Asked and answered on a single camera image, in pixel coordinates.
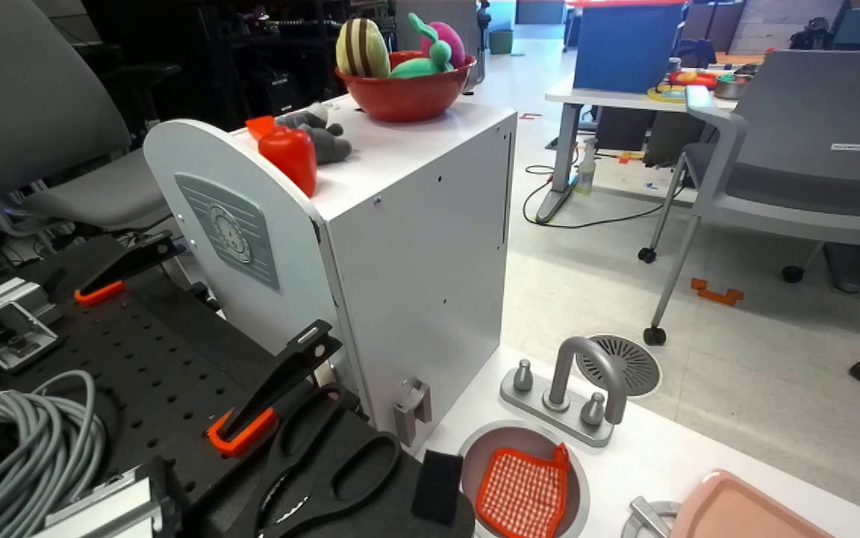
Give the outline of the black perforated table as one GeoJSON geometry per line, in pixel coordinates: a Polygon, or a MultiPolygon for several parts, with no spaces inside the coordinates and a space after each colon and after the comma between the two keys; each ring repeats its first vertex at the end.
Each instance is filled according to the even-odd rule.
{"type": "Polygon", "coordinates": [[[276,538],[265,501],[286,480],[286,418],[344,396],[310,377],[279,429],[221,459],[206,429],[279,368],[161,263],[97,308],[71,294],[126,250],[94,239],[0,279],[0,538],[276,538]]]}

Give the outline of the yellow striped plush ball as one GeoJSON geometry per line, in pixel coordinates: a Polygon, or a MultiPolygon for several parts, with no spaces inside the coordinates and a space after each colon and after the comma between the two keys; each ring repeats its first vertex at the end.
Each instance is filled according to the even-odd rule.
{"type": "Polygon", "coordinates": [[[370,19],[349,19],[338,30],[336,61],[340,76],[389,79],[389,48],[379,27],[370,19]]]}

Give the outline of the grey toy faucet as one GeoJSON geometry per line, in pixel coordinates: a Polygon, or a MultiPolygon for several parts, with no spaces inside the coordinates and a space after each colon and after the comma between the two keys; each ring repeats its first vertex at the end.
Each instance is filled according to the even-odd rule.
{"type": "Polygon", "coordinates": [[[500,397],[591,448],[606,448],[628,414],[625,381],[591,338],[568,338],[549,375],[519,359],[500,397]]]}

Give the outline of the grey plush bear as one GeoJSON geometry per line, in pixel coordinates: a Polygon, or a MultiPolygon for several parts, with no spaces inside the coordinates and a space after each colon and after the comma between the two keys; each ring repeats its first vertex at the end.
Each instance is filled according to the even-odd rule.
{"type": "Polygon", "coordinates": [[[321,118],[315,112],[283,114],[280,127],[306,133],[315,140],[321,166],[346,161],[353,152],[353,143],[344,137],[344,127],[328,124],[325,118],[321,118]]]}

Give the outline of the magenta plush toy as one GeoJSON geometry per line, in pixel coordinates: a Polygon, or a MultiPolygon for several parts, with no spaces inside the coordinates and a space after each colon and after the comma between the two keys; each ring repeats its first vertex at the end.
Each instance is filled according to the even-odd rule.
{"type": "Polygon", "coordinates": [[[464,70],[470,61],[464,37],[449,21],[430,21],[430,27],[450,48],[450,67],[464,70]]]}

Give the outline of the pink toy cutting board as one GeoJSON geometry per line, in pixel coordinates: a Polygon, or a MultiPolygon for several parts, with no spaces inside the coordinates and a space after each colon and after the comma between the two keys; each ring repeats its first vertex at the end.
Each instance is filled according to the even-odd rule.
{"type": "Polygon", "coordinates": [[[831,538],[736,474],[707,474],[682,504],[673,538],[831,538]]]}

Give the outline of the red toy pepper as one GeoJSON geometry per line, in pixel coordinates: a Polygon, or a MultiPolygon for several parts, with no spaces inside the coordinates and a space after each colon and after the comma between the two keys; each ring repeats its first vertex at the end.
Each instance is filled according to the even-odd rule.
{"type": "Polygon", "coordinates": [[[261,137],[261,152],[286,175],[307,197],[316,194],[316,146],[298,128],[276,128],[261,137]]]}

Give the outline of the red bowl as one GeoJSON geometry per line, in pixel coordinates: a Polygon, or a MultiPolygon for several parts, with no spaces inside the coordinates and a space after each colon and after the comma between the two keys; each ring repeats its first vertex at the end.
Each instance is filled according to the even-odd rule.
{"type": "Polygon", "coordinates": [[[349,99],[376,124],[424,124],[443,118],[470,84],[473,64],[424,79],[344,76],[349,99]]]}

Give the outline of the orange rectangular block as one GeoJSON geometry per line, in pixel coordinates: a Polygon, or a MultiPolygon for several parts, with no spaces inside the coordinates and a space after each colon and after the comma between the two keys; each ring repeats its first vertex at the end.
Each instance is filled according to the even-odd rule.
{"type": "Polygon", "coordinates": [[[246,128],[253,140],[261,140],[261,137],[271,134],[279,128],[279,124],[271,114],[265,114],[265,118],[246,120],[246,128]]]}

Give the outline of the orange toy strainer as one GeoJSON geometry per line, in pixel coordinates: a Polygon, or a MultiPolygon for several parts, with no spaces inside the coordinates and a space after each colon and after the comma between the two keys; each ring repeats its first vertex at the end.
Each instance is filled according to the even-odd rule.
{"type": "Polygon", "coordinates": [[[500,538],[559,538],[568,511],[571,459],[555,447],[549,459],[500,448],[476,495],[479,517],[500,538]]]}

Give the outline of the orange black clamp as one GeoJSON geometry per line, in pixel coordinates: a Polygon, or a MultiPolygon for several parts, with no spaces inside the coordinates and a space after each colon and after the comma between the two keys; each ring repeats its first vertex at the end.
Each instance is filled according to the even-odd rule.
{"type": "Polygon", "coordinates": [[[325,321],[306,326],[286,342],[279,368],[246,397],[246,403],[227,411],[206,429],[210,447],[221,459],[243,459],[256,448],[279,429],[276,403],[338,350],[340,342],[325,321]]]}
{"type": "Polygon", "coordinates": [[[97,275],[91,275],[76,294],[77,308],[97,308],[110,300],[116,300],[131,275],[141,275],[176,256],[183,256],[185,245],[174,236],[153,239],[146,245],[126,250],[119,258],[106,263],[97,275]]]}

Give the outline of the grey office chair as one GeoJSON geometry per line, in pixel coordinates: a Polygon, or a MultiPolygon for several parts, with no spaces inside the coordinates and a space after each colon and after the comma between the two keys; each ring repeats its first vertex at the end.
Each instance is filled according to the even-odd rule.
{"type": "Polygon", "coordinates": [[[695,202],[642,330],[654,347],[701,226],[860,245],[860,52],[770,52],[733,108],[686,87],[683,112],[716,137],[683,149],[673,175],[673,185],[692,178],[695,202]]]}

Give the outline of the green plush toy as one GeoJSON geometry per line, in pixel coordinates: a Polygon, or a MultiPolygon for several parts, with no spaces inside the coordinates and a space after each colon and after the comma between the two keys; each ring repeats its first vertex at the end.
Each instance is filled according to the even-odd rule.
{"type": "Polygon", "coordinates": [[[409,16],[409,25],[430,42],[422,58],[409,58],[392,70],[394,79],[428,79],[450,72],[450,46],[422,19],[409,16]]]}

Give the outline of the white desk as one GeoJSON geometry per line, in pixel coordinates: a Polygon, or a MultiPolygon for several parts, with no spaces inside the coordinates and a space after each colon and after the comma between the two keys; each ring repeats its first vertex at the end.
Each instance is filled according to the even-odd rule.
{"type": "Polygon", "coordinates": [[[733,99],[719,99],[710,87],[682,87],[682,91],[580,91],[571,84],[555,84],[546,91],[549,103],[561,106],[559,134],[555,134],[555,166],[549,172],[549,193],[543,194],[536,221],[549,226],[559,209],[571,202],[580,175],[573,167],[577,134],[591,127],[595,143],[603,149],[642,149],[652,127],[659,114],[683,118],[689,108],[733,112],[733,99]]]}

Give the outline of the round floor drain cover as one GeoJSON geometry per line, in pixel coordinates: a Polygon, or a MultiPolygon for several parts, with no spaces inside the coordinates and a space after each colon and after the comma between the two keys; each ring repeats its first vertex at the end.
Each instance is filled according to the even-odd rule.
{"type": "Polygon", "coordinates": [[[609,356],[631,397],[652,396],[659,386],[659,366],[642,345],[621,336],[591,336],[591,345],[609,356]]]}

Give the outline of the white toy cabinet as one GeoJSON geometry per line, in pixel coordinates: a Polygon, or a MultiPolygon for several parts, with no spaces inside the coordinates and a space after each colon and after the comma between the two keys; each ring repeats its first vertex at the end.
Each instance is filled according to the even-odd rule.
{"type": "Polygon", "coordinates": [[[349,155],[301,193],[247,133],[165,120],[143,160],[227,321],[279,353],[315,321],[373,429],[424,447],[501,345],[518,114],[455,103],[424,124],[325,106],[349,155]]]}

